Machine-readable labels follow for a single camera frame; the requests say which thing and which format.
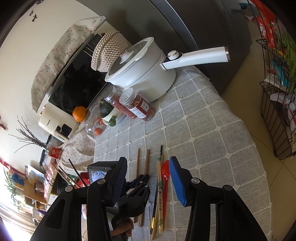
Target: white electric pot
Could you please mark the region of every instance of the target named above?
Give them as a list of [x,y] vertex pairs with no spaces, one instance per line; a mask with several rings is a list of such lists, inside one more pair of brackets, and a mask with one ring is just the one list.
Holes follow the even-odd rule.
[[176,77],[174,68],[229,61],[225,47],[185,54],[174,50],[166,57],[154,38],[149,37],[124,51],[109,69],[105,81],[121,90],[133,87],[145,100],[151,102],[171,87]]

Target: beige knitted item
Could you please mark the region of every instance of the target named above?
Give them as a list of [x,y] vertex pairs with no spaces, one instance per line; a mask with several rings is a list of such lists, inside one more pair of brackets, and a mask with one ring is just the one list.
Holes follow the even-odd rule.
[[128,44],[119,31],[108,32],[98,42],[91,60],[91,68],[108,72]]

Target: gray checkered tablecloth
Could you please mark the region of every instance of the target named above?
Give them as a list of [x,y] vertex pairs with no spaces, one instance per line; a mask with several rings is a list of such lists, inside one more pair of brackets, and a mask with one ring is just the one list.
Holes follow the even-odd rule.
[[[165,160],[176,156],[183,168],[208,185],[230,184],[254,214],[267,238],[271,237],[271,202],[256,146],[242,120],[218,95],[209,79],[197,68],[178,68],[167,94],[152,103],[155,116],[143,122],[125,118],[96,139],[94,161],[128,160],[127,180],[136,175],[136,154],[141,148],[140,173],[145,150],[150,149],[151,194],[144,213],[144,226],[135,226],[132,241],[148,241],[156,187],[156,159],[163,145]],[[165,230],[157,239],[185,239],[190,207],[177,200],[169,182]],[[211,206],[211,240],[215,240],[215,206]]]

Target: screw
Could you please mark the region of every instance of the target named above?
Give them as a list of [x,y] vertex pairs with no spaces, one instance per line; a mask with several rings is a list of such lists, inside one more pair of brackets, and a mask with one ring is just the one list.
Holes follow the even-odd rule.
[[198,178],[193,178],[193,179],[191,179],[191,182],[194,184],[198,184],[200,182],[200,180]]
[[106,182],[106,180],[103,178],[100,178],[99,180],[97,180],[98,184],[104,184],[105,182]]
[[225,185],[225,186],[224,186],[224,189],[225,189],[226,191],[231,191],[231,190],[232,190],[232,186],[230,186],[230,185]]
[[65,188],[65,191],[66,192],[70,192],[70,191],[72,191],[73,190],[73,187],[72,186],[67,186],[66,188]]

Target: plastic spoon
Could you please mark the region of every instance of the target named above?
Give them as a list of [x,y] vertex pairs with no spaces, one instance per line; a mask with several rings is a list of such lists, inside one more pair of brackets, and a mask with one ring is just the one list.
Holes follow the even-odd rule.
[[163,227],[165,225],[166,203],[168,198],[168,178],[170,176],[169,162],[166,160],[161,168],[161,175],[165,181],[163,187]]

